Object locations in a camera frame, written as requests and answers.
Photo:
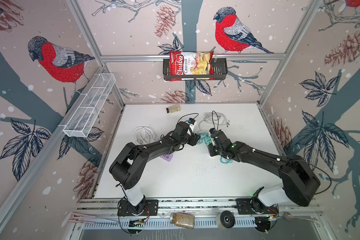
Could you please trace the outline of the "purple power strip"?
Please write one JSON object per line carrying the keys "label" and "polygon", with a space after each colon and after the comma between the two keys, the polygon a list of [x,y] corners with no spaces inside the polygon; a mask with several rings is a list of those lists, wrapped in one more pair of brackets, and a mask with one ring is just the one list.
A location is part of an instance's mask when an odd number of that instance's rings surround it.
{"label": "purple power strip", "polygon": [[167,162],[170,162],[173,159],[173,154],[162,155],[161,158],[166,160]]}

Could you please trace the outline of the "teal charger with cable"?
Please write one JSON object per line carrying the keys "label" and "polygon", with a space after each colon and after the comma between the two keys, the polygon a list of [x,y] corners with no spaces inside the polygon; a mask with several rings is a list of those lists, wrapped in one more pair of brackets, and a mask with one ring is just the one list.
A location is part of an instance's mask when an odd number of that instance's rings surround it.
{"label": "teal charger with cable", "polygon": [[200,145],[202,143],[206,144],[208,147],[210,144],[213,143],[211,135],[207,131],[200,131],[198,132],[198,135],[200,136],[200,139],[198,140],[197,144]]}

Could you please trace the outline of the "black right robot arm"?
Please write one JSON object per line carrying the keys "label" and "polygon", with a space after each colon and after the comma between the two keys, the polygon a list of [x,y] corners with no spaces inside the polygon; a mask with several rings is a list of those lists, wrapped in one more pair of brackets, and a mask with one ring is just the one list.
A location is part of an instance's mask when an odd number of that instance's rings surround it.
{"label": "black right robot arm", "polygon": [[300,156],[292,160],[273,155],[242,143],[232,143],[221,130],[209,130],[212,143],[208,145],[210,156],[245,163],[268,171],[282,180],[271,188],[260,187],[250,200],[252,210],[262,214],[265,208],[286,202],[307,207],[321,185],[320,180]]}

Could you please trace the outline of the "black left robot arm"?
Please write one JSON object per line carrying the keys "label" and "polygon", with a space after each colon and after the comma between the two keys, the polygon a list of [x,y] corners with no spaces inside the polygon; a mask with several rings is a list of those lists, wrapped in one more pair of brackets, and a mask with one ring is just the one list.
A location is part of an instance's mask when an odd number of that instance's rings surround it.
{"label": "black left robot arm", "polygon": [[147,163],[158,157],[181,151],[185,145],[197,145],[200,136],[194,133],[195,125],[195,118],[178,121],[173,131],[156,142],[125,145],[109,168],[110,174],[119,182],[125,194],[125,198],[119,203],[121,207],[118,211],[119,216],[138,216],[149,212],[150,209],[146,207],[146,196],[139,186]]}

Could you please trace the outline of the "red cassava chips bag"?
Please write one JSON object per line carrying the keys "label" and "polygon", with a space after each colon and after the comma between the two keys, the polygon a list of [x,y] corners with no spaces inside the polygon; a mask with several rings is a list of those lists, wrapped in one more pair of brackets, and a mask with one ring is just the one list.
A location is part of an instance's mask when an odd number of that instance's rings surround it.
{"label": "red cassava chips bag", "polygon": [[213,75],[211,65],[214,52],[180,52],[170,51],[169,68],[170,76],[182,78],[170,78],[170,81],[191,80],[184,79],[188,75]]}

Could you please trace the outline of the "black round knob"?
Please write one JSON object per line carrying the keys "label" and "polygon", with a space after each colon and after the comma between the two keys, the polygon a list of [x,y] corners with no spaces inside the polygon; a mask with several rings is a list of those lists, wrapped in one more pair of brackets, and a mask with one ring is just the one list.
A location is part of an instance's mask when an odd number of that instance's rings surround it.
{"label": "black round knob", "polygon": [[225,230],[232,228],[236,223],[236,219],[231,211],[223,211],[217,215],[216,223],[219,229]]}

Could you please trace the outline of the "glass jar of grains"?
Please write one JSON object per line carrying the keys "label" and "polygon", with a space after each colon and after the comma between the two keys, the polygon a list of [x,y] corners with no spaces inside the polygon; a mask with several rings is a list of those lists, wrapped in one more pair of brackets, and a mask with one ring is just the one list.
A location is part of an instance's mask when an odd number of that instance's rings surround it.
{"label": "glass jar of grains", "polygon": [[185,213],[172,213],[170,223],[180,228],[193,229],[195,217]]}

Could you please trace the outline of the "metal spoon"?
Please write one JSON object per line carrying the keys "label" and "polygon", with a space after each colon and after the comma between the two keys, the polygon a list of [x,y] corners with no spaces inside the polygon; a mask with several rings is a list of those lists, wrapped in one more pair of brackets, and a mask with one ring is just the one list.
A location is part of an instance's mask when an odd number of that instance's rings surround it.
{"label": "metal spoon", "polygon": [[294,216],[294,215],[290,214],[289,212],[283,212],[283,217],[288,221],[305,220],[305,221],[309,221],[309,222],[319,223],[319,220],[317,220],[315,218],[298,217],[298,216]]}

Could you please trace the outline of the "pink chopsticks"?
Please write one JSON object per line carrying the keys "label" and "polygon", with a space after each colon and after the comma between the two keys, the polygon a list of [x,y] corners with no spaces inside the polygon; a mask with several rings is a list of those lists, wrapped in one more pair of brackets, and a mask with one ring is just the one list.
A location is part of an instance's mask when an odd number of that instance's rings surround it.
{"label": "pink chopsticks", "polygon": [[79,223],[79,224],[95,224],[94,220],[97,219],[96,216],[86,215],[78,212],[71,212],[68,217],[68,223]]}

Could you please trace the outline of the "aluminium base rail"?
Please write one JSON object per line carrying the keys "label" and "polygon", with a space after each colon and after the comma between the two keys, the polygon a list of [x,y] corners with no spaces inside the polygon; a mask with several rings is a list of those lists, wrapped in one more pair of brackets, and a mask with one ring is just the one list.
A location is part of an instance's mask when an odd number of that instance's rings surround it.
{"label": "aluminium base rail", "polygon": [[[295,205],[274,205],[265,208],[262,214],[252,210],[250,199],[229,198],[190,198],[190,199],[148,199],[146,207],[150,210],[138,216],[119,216],[118,211],[120,199],[89,199],[79,202],[78,208],[73,212],[96,216],[95,224],[77,224],[82,228],[100,229],[131,229],[131,230],[159,230],[177,229],[170,223],[172,213],[185,213],[195,217],[195,228],[216,228],[216,217],[223,211],[231,211],[236,219],[235,227],[257,227],[260,218],[268,222],[275,222],[283,217],[283,212],[304,218],[315,218],[319,220],[324,215],[319,205],[310,207],[298,207]],[[69,223],[66,215],[62,226]]]}

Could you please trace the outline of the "white mesh wall shelf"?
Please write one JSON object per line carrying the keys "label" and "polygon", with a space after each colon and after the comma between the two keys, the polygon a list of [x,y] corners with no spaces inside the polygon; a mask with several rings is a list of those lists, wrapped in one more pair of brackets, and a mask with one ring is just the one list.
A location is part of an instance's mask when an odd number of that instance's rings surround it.
{"label": "white mesh wall shelf", "polygon": [[115,81],[113,74],[102,73],[97,76],[63,130],[68,137],[88,137]]}

